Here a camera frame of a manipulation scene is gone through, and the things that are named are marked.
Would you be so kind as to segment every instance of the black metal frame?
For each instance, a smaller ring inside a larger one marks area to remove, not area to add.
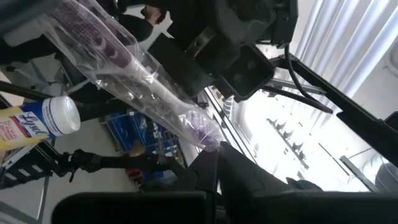
[[[342,110],[337,117],[388,161],[398,166],[398,152],[394,149],[398,146],[398,132],[348,98],[294,55],[290,54],[290,58],[293,70],[311,85],[325,90],[325,96]],[[270,62],[275,67],[287,69],[284,55],[272,58]]]

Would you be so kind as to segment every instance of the person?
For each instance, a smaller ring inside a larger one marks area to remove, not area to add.
[[[146,5],[141,11],[145,19],[121,14],[118,15],[118,21],[138,42],[142,42],[148,39],[154,26],[165,19],[166,13],[167,11],[164,9]],[[45,35],[28,40],[15,47],[11,47],[4,40],[0,40],[0,52],[2,52],[0,65],[9,65],[12,62],[26,63],[33,58],[48,56],[58,51],[58,48]]]

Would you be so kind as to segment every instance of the plastic bag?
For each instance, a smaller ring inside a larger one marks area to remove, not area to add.
[[[218,124],[95,0],[64,0],[39,22],[93,83],[199,147],[216,149],[223,140]]]

